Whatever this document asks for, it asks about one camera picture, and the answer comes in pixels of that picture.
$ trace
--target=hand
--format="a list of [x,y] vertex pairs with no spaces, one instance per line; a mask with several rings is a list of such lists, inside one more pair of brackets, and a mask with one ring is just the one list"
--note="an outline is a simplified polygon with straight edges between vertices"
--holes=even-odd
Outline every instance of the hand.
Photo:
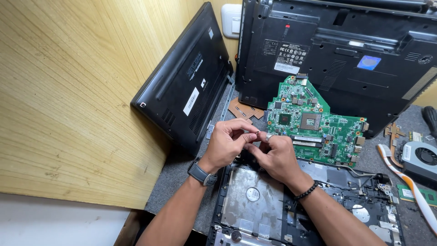
[[274,135],[266,141],[266,136],[266,132],[258,133],[259,148],[252,143],[245,144],[244,148],[255,156],[270,176],[288,186],[296,196],[307,191],[314,181],[300,169],[291,138]]
[[216,173],[235,159],[244,144],[257,139],[257,131],[256,127],[241,118],[217,122],[208,148],[198,165],[205,172]]

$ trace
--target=black bead bracelet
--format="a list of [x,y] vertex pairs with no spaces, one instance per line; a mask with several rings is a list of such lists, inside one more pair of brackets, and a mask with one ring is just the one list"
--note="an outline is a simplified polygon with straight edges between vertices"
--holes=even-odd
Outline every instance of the black bead bracelet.
[[311,186],[311,188],[309,188],[309,190],[308,191],[305,191],[304,193],[302,193],[302,194],[300,194],[300,195],[298,195],[298,196],[296,196],[295,198],[294,198],[294,200],[295,201],[297,201],[297,200],[299,200],[299,199],[302,199],[302,198],[304,198],[304,197],[306,197],[306,196],[308,196],[317,186],[319,185],[319,182],[317,182],[317,181],[315,181],[314,180],[314,184]]

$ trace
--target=laptop fan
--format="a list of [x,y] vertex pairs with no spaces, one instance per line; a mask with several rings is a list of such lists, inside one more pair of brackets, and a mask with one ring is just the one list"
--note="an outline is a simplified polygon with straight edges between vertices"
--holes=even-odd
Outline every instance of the laptop fan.
[[404,145],[402,172],[415,182],[437,190],[437,148],[430,144],[412,141]]

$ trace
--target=man's left hand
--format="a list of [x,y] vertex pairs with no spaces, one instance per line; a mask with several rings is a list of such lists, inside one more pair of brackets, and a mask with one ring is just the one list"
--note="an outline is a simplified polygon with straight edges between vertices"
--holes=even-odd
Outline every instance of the man's left hand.
[[256,127],[241,118],[217,122],[206,153],[198,165],[205,172],[216,173],[221,167],[229,165],[234,160],[244,144],[257,139],[257,131]]

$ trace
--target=toothbrush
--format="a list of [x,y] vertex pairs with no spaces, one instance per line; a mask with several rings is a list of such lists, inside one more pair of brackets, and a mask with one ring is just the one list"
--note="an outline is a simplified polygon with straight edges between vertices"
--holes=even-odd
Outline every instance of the toothbrush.
[[429,207],[427,201],[420,193],[419,188],[417,188],[416,184],[413,182],[413,180],[411,178],[409,178],[407,175],[399,172],[390,164],[387,157],[391,157],[392,152],[390,151],[390,148],[387,145],[378,144],[378,150],[379,150],[379,153],[381,154],[382,158],[384,159],[385,163],[387,164],[388,168],[390,168],[395,174],[397,174],[401,179],[403,179],[407,183],[407,185],[410,187],[410,189],[413,193],[413,196],[416,199],[417,205],[420,208],[420,211],[422,211],[423,216],[425,217],[426,221],[430,225],[434,234],[437,235],[437,219],[434,216],[433,212],[431,211],[431,208]]

